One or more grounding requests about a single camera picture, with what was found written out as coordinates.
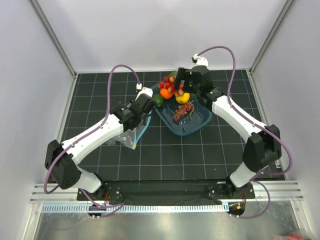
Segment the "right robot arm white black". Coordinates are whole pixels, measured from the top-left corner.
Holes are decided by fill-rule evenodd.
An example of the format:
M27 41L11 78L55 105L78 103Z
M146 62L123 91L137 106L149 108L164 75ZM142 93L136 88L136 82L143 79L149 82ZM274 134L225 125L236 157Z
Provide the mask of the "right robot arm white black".
M210 71L204 65L177 70L174 87L196 96L199 103L226 121L245 142L242 163L226 178L225 192L237 198L257 174L282 156L280 130L256 120L228 97L211 81Z

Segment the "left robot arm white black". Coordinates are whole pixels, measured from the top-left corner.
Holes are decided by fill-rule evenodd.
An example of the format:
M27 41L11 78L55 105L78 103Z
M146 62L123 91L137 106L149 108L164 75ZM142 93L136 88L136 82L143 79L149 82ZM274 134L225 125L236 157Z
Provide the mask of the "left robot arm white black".
M128 104L108 109L102 120L77 136L62 143L51 141L45 157L45 180L52 177L62 190L75 187L94 200L104 198L108 191L106 183L96 173L78 165L106 141L142 125L155 105L156 101L143 93Z

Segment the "clear zip top bag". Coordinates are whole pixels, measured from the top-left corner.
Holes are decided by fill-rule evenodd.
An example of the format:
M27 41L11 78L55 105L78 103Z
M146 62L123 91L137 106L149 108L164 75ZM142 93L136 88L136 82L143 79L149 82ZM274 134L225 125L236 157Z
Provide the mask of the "clear zip top bag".
M144 117L144 119L138 127L134 128L133 130L129 129L119 135L116 135L115 137L107 140L105 144L108 146L115 146L117 143L119 143L129 149L135 150L138 145L138 141L147 130L150 121L151 112L149 112L149 114Z

